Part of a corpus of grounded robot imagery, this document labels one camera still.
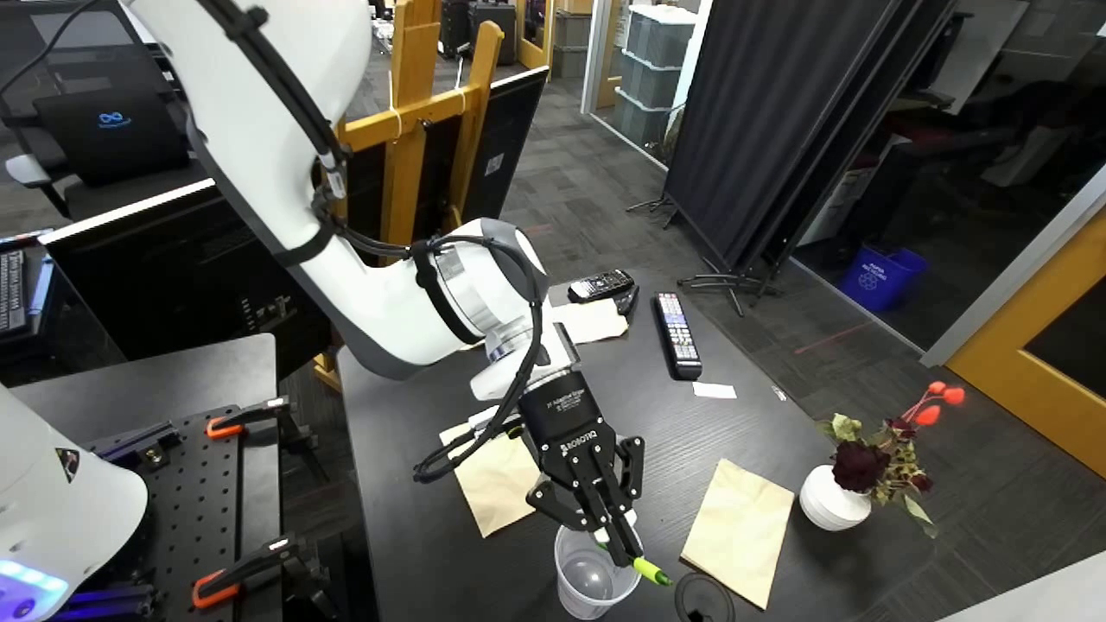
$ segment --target table clamp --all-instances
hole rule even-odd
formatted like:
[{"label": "table clamp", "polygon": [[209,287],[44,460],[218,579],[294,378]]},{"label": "table clamp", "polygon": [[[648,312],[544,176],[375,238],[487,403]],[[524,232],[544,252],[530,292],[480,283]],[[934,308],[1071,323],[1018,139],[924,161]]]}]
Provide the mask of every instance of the table clamp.
[{"label": "table clamp", "polygon": [[126,469],[153,474],[169,464],[169,451],[179,447],[179,424],[156,424],[100,454],[100,460]]},{"label": "table clamp", "polygon": [[303,424],[294,422],[291,398],[271,398],[271,403],[247,406],[247,409],[232,406],[232,409],[212,411],[204,433],[212,444],[244,441],[244,437],[248,437],[247,424],[253,424],[253,422],[277,422],[277,444],[286,454],[302,456],[321,480],[329,480],[329,469],[321,467],[321,460],[316,454],[317,441]]},{"label": "table clamp", "polygon": [[195,610],[212,612],[235,601],[248,583],[286,582],[286,601],[310,601],[317,617],[339,620],[335,601],[329,600],[329,579],[317,556],[309,556],[303,545],[291,535],[268,542],[260,552],[204,573],[195,582]]}]

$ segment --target white device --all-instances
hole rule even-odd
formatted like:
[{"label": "white device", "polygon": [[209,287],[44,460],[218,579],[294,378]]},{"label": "white device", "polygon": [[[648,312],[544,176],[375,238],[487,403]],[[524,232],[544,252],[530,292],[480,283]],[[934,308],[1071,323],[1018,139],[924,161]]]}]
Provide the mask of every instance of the white device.
[{"label": "white device", "polygon": [[140,530],[144,484],[0,383],[0,620],[50,620]]}]

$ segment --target monitor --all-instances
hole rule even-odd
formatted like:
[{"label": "monitor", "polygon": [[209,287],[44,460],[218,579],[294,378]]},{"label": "monitor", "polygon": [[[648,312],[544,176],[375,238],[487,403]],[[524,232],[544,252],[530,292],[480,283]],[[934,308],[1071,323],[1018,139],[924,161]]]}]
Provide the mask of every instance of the monitor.
[{"label": "monitor", "polygon": [[325,315],[212,180],[37,241],[128,359],[272,331],[291,373],[333,343]]}]

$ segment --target computer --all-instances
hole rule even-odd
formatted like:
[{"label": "computer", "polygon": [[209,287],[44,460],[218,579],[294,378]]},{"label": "computer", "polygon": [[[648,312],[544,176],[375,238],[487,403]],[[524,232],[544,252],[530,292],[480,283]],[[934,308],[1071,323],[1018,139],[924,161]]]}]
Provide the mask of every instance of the computer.
[{"label": "computer", "polygon": [[36,110],[89,186],[192,168],[187,139],[156,95],[89,92],[42,96]]}]

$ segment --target plastic bin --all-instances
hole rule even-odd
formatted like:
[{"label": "plastic bin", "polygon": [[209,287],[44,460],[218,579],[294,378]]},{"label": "plastic bin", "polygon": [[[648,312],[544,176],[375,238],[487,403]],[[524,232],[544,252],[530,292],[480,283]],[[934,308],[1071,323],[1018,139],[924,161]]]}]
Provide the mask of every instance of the plastic bin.
[{"label": "plastic bin", "polygon": [[855,299],[862,308],[883,315],[898,308],[912,287],[912,282],[926,272],[926,260],[898,249],[891,257],[865,245],[843,278],[843,295]]},{"label": "plastic bin", "polygon": [[626,48],[655,67],[680,67],[694,27],[694,16],[685,7],[631,7]]},{"label": "plastic bin", "polygon": [[672,107],[680,85],[680,67],[655,67],[624,48],[618,55],[624,92],[648,107]]},{"label": "plastic bin", "polygon": [[656,148],[663,143],[666,133],[666,113],[672,107],[648,107],[640,101],[633,101],[624,88],[615,88],[615,130],[644,145],[644,148]]}]

